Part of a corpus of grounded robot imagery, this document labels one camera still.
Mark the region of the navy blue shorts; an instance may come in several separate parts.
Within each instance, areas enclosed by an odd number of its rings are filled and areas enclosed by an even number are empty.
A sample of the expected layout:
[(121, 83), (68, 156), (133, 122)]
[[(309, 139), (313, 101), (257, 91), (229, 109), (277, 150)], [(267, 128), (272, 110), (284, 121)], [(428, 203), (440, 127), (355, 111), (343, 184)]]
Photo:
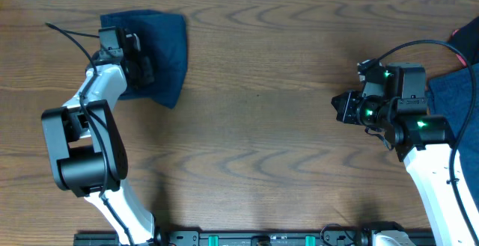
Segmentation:
[(121, 100), (149, 98), (174, 108), (188, 70), (186, 19), (181, 14), (157, 10), (130, 10), (104, 14), (102, 27), (117, 26), (137, 34), (141, 51), (149, 57), (154, 82), (134, 89), (128, 87)]

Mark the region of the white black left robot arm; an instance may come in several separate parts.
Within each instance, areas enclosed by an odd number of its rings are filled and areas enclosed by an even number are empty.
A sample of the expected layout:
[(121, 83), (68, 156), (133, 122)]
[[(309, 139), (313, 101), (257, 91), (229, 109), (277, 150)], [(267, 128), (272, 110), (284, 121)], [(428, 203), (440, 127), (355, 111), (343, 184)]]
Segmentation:
[(148, 57), (101, 55), (76, 94), (41, 116), (56, 185), (95, 206), (117, 232), (119, 245), (155, 243), (155, 218), (128, 183), (126, 150), (112, 115), (128, 86), (153, 80)]

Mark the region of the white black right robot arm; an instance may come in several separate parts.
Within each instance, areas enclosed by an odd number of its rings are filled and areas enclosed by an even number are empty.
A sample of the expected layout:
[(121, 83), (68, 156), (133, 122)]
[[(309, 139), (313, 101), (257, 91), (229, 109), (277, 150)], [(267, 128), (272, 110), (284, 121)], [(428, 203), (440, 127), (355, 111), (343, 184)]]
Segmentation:
[(437, 245), (477, 245), (478, 210), (460, 164), (457, 138), (422, 93), (364, 93), (332, 98), (337, 121), (363, 126), (396, 152), (415, 183)]

